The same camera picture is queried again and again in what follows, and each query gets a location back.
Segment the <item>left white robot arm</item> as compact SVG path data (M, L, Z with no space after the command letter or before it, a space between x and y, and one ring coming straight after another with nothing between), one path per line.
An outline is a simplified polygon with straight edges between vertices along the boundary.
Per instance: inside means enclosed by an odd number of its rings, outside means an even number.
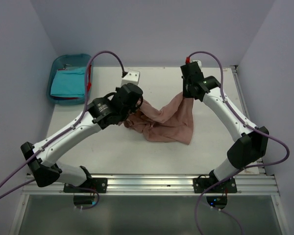
M44 141L22 144L21 151L37 186L61 182L81 192L95 189L86 167L62 164L59 159L89 136L125 121L142 103L143 91L137 85L122 85L115 92L94 99L73 121Z

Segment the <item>pink t shirt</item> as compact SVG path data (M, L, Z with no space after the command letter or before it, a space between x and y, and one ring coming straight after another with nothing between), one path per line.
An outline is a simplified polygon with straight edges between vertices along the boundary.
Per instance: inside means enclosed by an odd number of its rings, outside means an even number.
M150 142L180 142L189 145L194 132L194 99L177 94L160 110L146 100L123 122Z

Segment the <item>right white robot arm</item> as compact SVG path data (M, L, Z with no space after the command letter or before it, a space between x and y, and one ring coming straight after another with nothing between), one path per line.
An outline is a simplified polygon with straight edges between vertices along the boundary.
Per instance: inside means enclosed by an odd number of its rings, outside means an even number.
M240 112L224 94L220 82L213 76L204 77L198 62L189 62L181 67L183 96L200 100L209 107L228 130L233 145L227 158L209 173L210 190L220 192L226 186L225 178L263 157L267 150L266 127L257 127Z

